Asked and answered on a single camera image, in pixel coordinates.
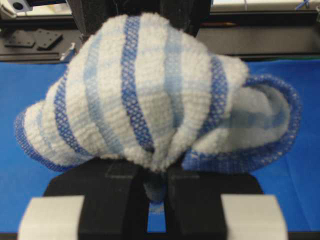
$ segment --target blue cable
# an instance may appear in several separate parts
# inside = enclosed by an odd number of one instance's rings
[[[295,10],[299,10],[300,8],[302,8],[304,5],[308,5],[309,4],[309,0],[303,0],[302,3],[300,3]]]

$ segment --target mounting hole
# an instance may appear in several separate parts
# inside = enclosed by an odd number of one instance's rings
[[[17,10],[24,9],[24,6],[20,2],[15,2],[14,4],[12,4],[12,6]]]

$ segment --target blue table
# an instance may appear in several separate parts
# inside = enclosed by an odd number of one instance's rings
[[[320,231],[320,60],[248,64],[253,74],[271,73],[291,83],[303,101],[301,130],[292,150],[252,174],[280,203],[289,231]],[[27,106],[44,99],[65,64],[0,63],[0,232],[16,232],[32,197],[43,194],[53,172],[24,155],[13,122]],[[164,231],[163,207],[152,206],[149,231]]]

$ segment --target white towel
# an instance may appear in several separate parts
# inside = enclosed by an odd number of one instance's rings
[[[100,157],[165,172],[183,157],[186,170],[232,174],[286,153],[300,117],[290,85],[144,13],[104,23],[15,133],[55,171]]]

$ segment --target white block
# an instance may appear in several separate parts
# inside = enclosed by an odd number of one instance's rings
[[[273,195],[222,194],[228,240],[287,240],[287,226]]]
[[[19,226],[18,240],[77,240],[84,196],[34,197]]]
[[[29,12],[32,11],[33,7],[29,5],[27,0],[8,0],[10,6],[16,13],[24,13],[24,12]],[[22,9],[16,9],[13,7],[14,3],[19,3],[23,6]]]

